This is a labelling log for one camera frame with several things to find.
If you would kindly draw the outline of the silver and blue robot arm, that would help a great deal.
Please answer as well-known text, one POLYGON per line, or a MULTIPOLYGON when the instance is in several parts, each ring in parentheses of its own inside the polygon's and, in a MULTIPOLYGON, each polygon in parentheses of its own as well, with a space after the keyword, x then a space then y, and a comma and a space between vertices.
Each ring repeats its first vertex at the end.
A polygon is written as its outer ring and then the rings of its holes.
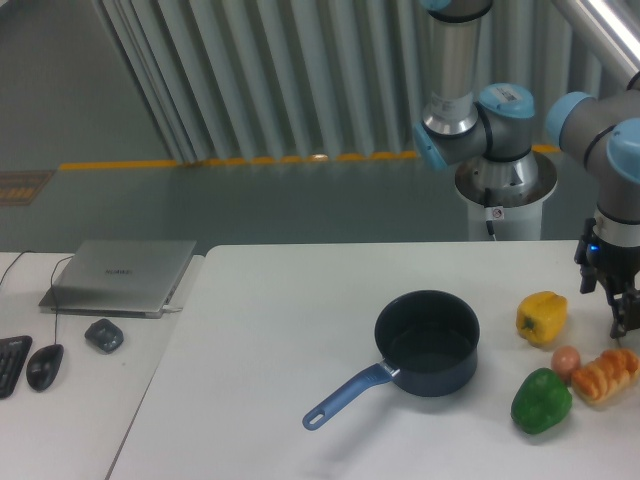
MULTIPOLYGON (((457 167, 459 194, 486 213, 541 202, 554 188, 550 162, 532 150, 532 94, 499 83, 472 91, 481 19, 488 1, 426 1, 434 22, 432 92, 413 135, 433 168, 457 167)), ((639 22, 623 1, 559 1, 556 8, 624 86, 596 99, 559 98, 546 117, 552 142, 599 186, 575 262, 582 293, 602 287, 611 307, 611 336, 639 326, 639 22)))

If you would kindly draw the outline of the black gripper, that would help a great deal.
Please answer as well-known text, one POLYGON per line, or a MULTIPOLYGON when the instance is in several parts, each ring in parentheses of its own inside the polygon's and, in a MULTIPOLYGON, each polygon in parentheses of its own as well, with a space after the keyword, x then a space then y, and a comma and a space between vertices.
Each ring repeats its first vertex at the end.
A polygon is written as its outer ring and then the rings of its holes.
POLYGON ((596 219, 587 218, 574 255, 580 267, 580 293, 592 293, 600 283, 609 294, 613 323, 611 338, 621 338, 639 329, 639 247, 622 247, 606 242, 595 232, 596 219))

